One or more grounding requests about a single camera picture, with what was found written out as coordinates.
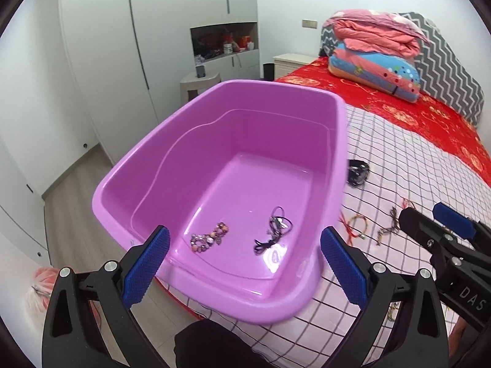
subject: zigzag pattern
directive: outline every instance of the zigzag pattern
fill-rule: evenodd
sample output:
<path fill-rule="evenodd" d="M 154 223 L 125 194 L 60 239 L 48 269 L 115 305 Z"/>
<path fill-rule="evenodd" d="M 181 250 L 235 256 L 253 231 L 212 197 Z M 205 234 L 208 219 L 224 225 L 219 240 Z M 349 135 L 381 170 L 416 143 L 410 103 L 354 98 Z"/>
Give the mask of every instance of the zigzag pattern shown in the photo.
<path fill-rule="evenodd" d="M 421 79 L 421 89 L 455 109 L 472 125 L 477 126 L 484 105 L 484 93 L 479 83 L 467 73 L 438 28 L 416 12 L 401 13 L 416 23 L 430 40 L 420 43 L 421 53 L 414 64 Z M 321 47 L 331 56 L 339 41 L 333 26 L 321 30 Z"/>

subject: light switch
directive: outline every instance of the light switch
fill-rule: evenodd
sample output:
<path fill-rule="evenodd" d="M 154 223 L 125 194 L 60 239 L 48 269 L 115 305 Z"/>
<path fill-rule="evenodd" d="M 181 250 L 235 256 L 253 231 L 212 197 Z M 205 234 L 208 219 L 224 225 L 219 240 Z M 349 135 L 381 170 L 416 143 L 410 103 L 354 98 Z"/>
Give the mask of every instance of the light switch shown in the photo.
<path fill-rule="evenodd" d="M 302 27 L 317 29 L 317 21 L 309 21 L 308 19 L 302 19 Z"/>

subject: gray floor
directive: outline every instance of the gray floor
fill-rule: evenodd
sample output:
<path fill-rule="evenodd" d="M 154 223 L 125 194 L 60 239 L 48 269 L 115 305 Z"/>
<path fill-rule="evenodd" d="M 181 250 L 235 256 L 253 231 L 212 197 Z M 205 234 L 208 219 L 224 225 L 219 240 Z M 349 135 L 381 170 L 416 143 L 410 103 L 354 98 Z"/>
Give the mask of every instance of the gray floor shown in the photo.
<path fill-rule="evenodd" d="M 107 260 L 119 260 L 124 255 L 124 250 L 102 228 L 91 208 L 95 188 L 110 169 L 109 159 L 97 146 L 46 197 L 46 236 L 54 267 L 70 266 L 75 272 L 92 271 Z M 143 301 L 131 311 L 155 349 L 175 367 L 174 335 L 196 319 L 168 296 L 156 280 Z M 104 318 L 101 333 L 112 357 L 126 362 Z"/>

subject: white lettering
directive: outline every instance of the white lettering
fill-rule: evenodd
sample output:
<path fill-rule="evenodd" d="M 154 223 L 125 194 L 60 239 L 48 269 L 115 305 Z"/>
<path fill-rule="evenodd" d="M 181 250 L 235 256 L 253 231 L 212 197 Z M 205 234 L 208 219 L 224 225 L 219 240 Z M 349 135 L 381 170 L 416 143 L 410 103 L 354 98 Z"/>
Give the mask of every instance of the white lettering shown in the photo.
<path fill-rule="evenodd" d="M 467 295 L 469 294 L 469 292 L 470 292 L 470 288 L 468 288 L 466 286 L 465 289 L 460 293 L 460 297 L 462 297 L 462 298 L 467 297 Z"/>
<path fill-rule="evenodd" d="M 481 300 L 480 303 L 479 303 L 479 307 L 476 307 L 476 310 L 482 310 L 483 309 L 483 303 L 486 303 L 485 300 Z"/>
<path fill-rule="evenodd" d="M 472 304 L 472 306 L 474 306 L 474 302 L 476 301 L 477 299 L 477 293 L 472 296 L 469 300 L 467 300 L 468 303 Z"/>

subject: black trash can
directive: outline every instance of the black trash can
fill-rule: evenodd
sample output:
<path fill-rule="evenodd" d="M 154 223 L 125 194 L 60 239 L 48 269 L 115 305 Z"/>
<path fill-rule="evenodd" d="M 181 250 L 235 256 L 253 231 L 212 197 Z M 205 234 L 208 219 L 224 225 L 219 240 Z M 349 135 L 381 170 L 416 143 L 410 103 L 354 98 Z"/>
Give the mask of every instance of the black trash can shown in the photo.
<path fill-rule="evenodd" d="M 274 80 L 274 63 L 263 64 L 264 80 L 273 81 Z"/>

